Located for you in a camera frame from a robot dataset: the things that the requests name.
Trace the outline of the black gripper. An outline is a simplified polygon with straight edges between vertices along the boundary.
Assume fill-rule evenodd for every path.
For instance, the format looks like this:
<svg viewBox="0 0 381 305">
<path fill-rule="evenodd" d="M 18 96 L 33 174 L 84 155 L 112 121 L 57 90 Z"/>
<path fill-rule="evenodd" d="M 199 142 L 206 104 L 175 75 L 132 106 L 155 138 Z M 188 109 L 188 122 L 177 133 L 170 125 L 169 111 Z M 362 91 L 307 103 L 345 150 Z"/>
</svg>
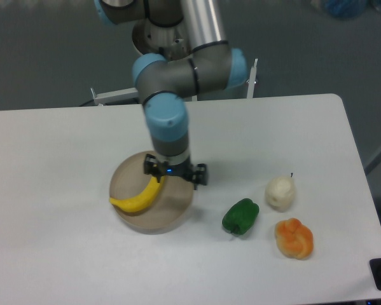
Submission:
<svg viewBox="0 0 381 305">
<path fill-rule="evenodd" d="M 207 185 L 207 165 L 199 163 L 193 165 L 190 158 L 187 158 L 183 163 L 171 165 L 167 161 L 159 162 L 156 156 L 147 153 L 143 163 L 144 174 L 151 175 L 156 178 L 158 183 L 162 177 L 179 177 L 193 184 L 193 189 L 197 190 L 198 186 Z"/>
</svg>

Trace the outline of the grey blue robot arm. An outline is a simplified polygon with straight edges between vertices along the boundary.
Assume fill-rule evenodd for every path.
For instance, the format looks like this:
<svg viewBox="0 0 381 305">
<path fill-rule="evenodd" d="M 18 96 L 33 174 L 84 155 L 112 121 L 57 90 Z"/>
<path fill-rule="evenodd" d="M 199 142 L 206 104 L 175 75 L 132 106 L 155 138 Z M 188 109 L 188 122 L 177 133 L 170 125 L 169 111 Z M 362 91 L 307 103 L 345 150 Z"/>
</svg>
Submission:
<svg viewBox="0 0 381 305">
<path fill-rule="evenodd" d="M 240 86 L 248 79 L 242 50 L 228 44 L 218 1 L 96 1 L 95 7 L 112 25 L 149 20 L 162 29 L 185 26 L 189 55 L 169 60 L 159 46 L 132 67 L 155 150 L 146 155 L 143 168 L 157 180 L 176 176 L 194 186 L 207 185 L 207 165 L 191 163 L 184 99 Z"/>
</svg>

